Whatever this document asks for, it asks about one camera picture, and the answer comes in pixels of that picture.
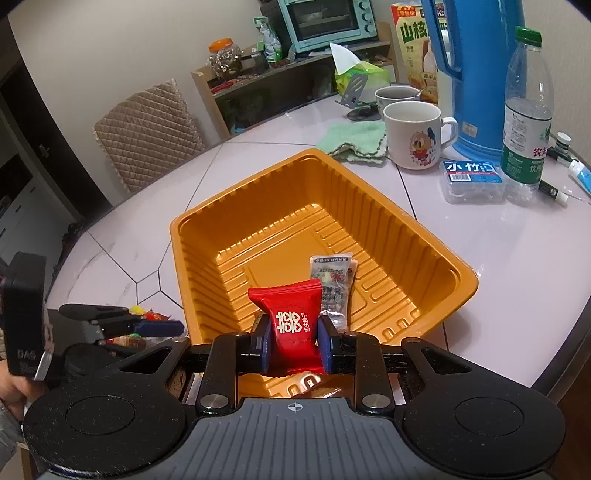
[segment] blue thermos jug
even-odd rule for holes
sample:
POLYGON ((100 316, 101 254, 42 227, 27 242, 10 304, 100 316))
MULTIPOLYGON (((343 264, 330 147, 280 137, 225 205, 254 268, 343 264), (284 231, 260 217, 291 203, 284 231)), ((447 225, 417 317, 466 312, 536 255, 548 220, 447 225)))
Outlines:
POLYGON ((422 0, 437 67, 452 78, 453 116, 460 127, 454 148, 472 160, 500 161, 505 79, 524 25, 521 0, 443 0, 452 48, 447 61, 436 3, 422 0))

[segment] sleeve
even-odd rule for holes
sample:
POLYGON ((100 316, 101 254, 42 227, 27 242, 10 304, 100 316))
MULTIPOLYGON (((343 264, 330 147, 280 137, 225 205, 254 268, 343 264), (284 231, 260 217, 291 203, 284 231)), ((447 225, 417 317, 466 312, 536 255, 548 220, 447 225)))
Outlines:
POLYGON ((22 442, 20 424, 0 401, 0 471, 17 450, 17 442, 22 442))

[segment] blue box label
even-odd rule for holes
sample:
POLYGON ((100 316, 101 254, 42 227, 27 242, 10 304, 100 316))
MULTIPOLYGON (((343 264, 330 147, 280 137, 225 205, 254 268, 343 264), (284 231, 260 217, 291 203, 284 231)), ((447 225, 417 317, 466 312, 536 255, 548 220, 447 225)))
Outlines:
POLYGON ((443 165, 452 183, 503 183, 494 165, 487 161, 446 160, 443 165))

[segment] green bottle cap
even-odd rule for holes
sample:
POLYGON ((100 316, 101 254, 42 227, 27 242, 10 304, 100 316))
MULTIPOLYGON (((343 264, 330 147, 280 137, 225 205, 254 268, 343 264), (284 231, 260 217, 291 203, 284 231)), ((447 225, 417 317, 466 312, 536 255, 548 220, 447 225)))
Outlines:
POLYGON ((515 38, 517 38, 517 41, 527 45, 532 45, 534 47, 542 46, 542 34, 531 28, 515 27, 515 38))

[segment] orange plastic tray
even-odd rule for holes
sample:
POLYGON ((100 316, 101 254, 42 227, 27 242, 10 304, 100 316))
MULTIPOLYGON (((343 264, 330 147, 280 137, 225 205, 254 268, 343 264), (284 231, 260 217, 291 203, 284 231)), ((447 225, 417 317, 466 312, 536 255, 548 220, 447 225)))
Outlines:
MULTIPOLYGON (((351 330, 399 345, 470 299, 470 267, 372 186, 319 150, 305 150, 175 219, 174 261, 191 342, 250 330, 250 287, 310 276, 310 256, 353 252, 351 330)), ((242 396, 291 397, 322 380, 240 377, 242 396)))

